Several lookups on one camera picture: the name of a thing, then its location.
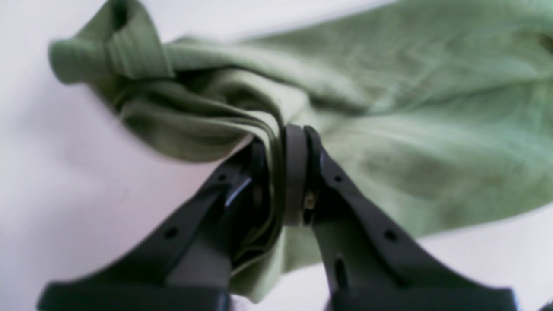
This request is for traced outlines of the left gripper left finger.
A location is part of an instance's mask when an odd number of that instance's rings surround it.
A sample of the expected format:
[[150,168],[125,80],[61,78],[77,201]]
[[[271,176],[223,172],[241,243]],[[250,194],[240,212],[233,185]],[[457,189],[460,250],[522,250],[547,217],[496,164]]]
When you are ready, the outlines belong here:
[[268,201],[265,147],[254,139],[146,238],[88,276],[51,282],[40,311],[232,311],[232,257]]

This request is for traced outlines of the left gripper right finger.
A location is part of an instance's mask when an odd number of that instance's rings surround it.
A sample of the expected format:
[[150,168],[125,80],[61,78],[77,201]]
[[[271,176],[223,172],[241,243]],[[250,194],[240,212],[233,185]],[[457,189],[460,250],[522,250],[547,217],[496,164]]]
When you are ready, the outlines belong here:
[[310,126],[289,125],[285,225],[316,236],[327,311],[518,311],[510,288],[471,281],[424,250],[367,199]]

